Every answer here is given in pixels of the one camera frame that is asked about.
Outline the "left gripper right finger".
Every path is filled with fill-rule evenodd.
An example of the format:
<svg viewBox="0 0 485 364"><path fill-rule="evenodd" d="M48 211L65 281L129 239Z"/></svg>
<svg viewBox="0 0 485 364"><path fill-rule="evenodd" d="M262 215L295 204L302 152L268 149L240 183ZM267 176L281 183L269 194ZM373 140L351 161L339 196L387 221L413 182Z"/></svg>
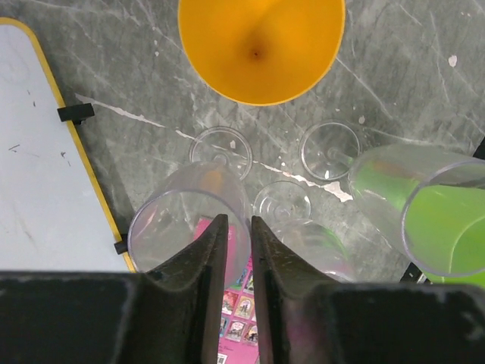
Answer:
<svg viewBox="0 0 485 364"><path fill-rule="evenodd" d="M482 363L484 291L463 284L350 284L251 222L262 363Z"/></svg>

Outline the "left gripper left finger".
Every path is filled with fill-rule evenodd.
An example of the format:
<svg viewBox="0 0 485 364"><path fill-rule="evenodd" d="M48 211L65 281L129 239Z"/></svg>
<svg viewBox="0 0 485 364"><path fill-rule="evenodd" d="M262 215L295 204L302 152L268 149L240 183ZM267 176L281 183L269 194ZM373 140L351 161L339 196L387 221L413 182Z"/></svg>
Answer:
<svg viewBox="0 0 485 364"><path fill-rule="evenodd" d="M3 363L213 363L229 224L145 274L4 272Z"/></svg>

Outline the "clear tall wine glass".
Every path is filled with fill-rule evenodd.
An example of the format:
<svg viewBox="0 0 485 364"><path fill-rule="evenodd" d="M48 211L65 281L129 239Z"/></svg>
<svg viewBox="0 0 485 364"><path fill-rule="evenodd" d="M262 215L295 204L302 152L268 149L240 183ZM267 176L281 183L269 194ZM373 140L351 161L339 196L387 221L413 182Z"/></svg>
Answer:
<svg viewBox="0 0 485 364"><path fill-rule="evenodd" d="M127 235L137 271L151 271L197 239L219 214L229 221L225 285L236 284L250 255L250 202L243 179L252 166L247 139L229 127L201 132L178 168L136 212Z"/></svg>

